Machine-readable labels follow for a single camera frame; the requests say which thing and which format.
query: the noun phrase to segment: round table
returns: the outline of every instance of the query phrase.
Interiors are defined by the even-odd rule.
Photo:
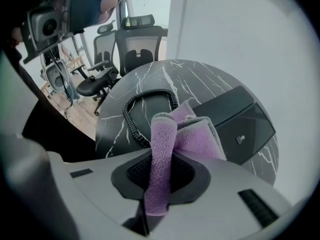
[[[141,146],[132,138],[122,114],[124,104],[132,96],[153,89],[168,89],[175,93],[180,104],[193,98],[190,100],[190,106],[195,107],[237,86],[244,86],[244,84],[216,67],[191,60],[162,60],[136,68],[113,87],[101,106],[95,134],[97,158],[122,155],[141,149]],[[257,97],[246,86],[244,87],[268,117]],[[169,100],[165,96],[154,96],[134,103],[130,115],[138,130],[141,130],[142,126],[148,129],[148,131],[141,130],[141,134],[144,134],[148,140],[150,139],[149,125],[153,115],[159,112],[169,113],[171,111],[169,105]],[[278,141],[274,135],[242,166],[273,185],[277,176],[278,160]]]

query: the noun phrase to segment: coiled cable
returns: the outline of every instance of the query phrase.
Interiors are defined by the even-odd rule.
[[[168,89],[153,89],[153,90],[147,90],[145,92],[142,92],[142,93],[139,93],[138,95],[133,96],[124,104],[124,106],[122,108],[122,113],[123,113],[124,119],[126,120],[128,126],[129,126],[132,137],[143,148],[149,148],[150,143],[145,137],[143,137],[138,132],[138,129],[129,114],[129,110],[132,108],[132,105],[134,104],[134,102],[136,100],[140,100],[141,98],[150,97],[150,96],[154,96],[154,95],[166,95],[169,99],[170,107],[171,107],[172,111],[175,110],[179,106],[176,95],[174,94],[173,91],[168,90]]]

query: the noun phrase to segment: black vent grille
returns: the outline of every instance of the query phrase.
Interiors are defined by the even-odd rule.
[[[72,178],[77,178],[77,177],[87,175],[90,173],[93,173],[93,171],[91,169],[87,168],[87,169],[83,169],[83,170],[77,170],[77,171],[70,172],[70,175]]]
[[[265,228],[278,219],[278,216],[252,189],[240,191],[238,194],[262,227]]]
[[[142,161],[131,166],[126,171],[126,176],[131,182],[138,185],[143,190],[149,187],[150,171],[151,171],[152,156],[148,156]]]

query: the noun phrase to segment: wooden floor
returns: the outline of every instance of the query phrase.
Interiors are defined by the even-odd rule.
[[[83,81],[81,76],[73,75],[72,82],[75,86],[81,81]],[[55,92],[51,96],[48,95],[47,99],[65,117],[64,110],[70,106],[67,97],[61,92]],[[92,97],[83,97],[81,102],[73,102],[73,106],[66,111],[67,119],[70,123],[93,140],[96,139],[96,124],[98,120],[94,110],[98,102],[99,100],[94,101]]]

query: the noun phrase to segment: purple microfiber towel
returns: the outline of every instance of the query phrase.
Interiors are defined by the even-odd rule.
[[[190,151],[205,158],[226,160],[226,156],[221,151],[222,148],[220,149],[210,130],[206,117],[200,117],[200,120],[199,118],[191,119],[187,123],[178,123],[174,149]]]
[[[174,121],[181,122],[186,120],[186,116],[196,116],[194,111],[189,105],[189,100],[185,100],[183,103],[181,103],[174,111],[170,113],[171,116],[173,116]]]
[[[158,113],[152,118],[150,145],[150,180],[144,193],[145,213],[148,216],[164,216],[168,212],[173,149],[190,151],[205,158],[227,160],[210,118],[196,117],[188,100],[170,114]]]
[[[163,216],[168,210],[171,158],[177,128],[177,123],[170,116],[158,115],[151,120],[152,162],[149,187],[144,193],[144,208],[149,216]]]

